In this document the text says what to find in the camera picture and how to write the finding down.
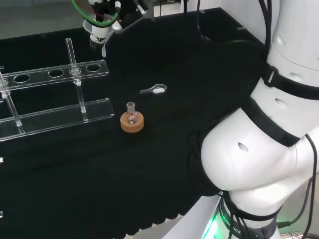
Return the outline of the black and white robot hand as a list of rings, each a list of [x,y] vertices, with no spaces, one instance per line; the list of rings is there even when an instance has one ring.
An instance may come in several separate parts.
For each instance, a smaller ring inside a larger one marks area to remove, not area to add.
[[[90,46],[93,49],[101,49],[106,44],[112,33],[113,31],[111,27],[99,28],[92,26]]]

